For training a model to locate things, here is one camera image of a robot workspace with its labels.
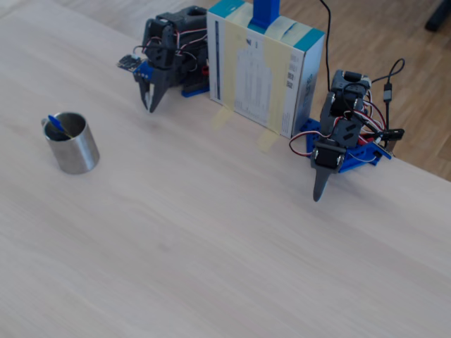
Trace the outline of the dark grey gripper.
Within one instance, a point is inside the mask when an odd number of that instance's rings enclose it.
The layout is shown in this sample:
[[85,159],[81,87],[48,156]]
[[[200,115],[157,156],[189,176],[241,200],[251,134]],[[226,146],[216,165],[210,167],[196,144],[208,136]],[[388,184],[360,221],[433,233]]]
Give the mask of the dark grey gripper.
[[162,100],[166,90],[173,87],[175,73],[172,68],[152,66],[151,84],[146,79],[139,79],[140,95],[144,107],[153,113]]

